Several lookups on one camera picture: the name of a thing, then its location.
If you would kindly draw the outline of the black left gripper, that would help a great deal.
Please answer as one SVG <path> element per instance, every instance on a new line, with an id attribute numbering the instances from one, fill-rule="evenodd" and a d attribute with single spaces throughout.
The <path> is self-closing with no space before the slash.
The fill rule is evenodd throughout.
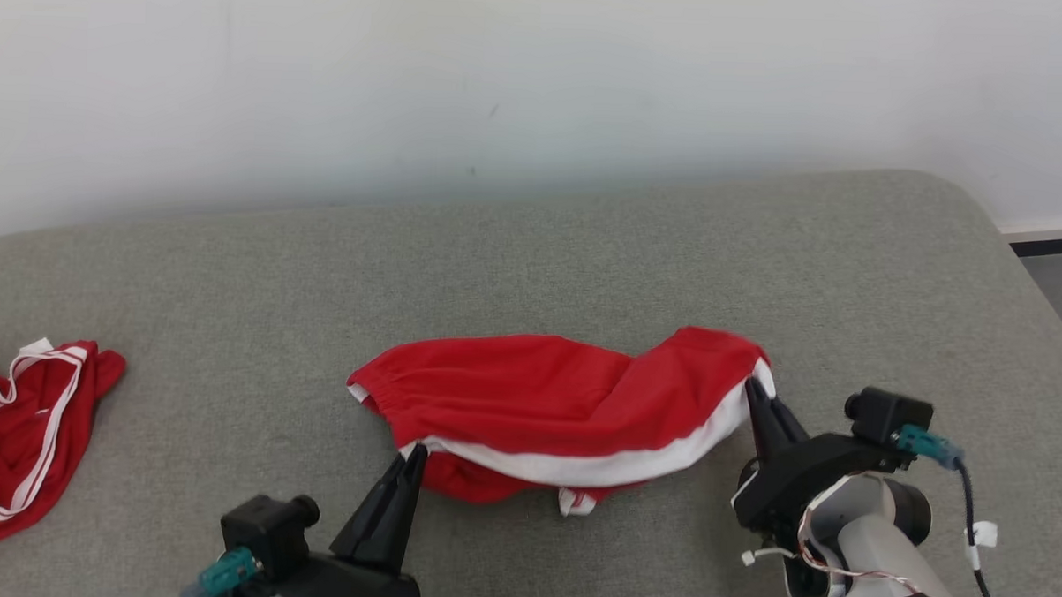
<path id="1" fill-rule="evenodd" d="M 274 584 L 275 595 L 423 597 L 416 580 L 394 572 L 402 568 L 427 460 L 421 443 L 397 456 L 335 538 L 333 555 L 310 553 L 299 570 Z"/>

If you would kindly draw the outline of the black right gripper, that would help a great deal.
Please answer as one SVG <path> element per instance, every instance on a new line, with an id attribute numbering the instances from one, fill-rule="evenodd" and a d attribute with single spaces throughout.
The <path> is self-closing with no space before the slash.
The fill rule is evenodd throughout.
<path id="1" fill-rule="evenodd" d="M 771 397 L 758 376 L 743 383 L 757 470 L 739 487 L 732 504 L 747 531 L 772 532 L 799 521 L 803 507 L 854 472 L 897 472 L 914 454 L 845 434 L 809 437 L 780 397 Z"/>

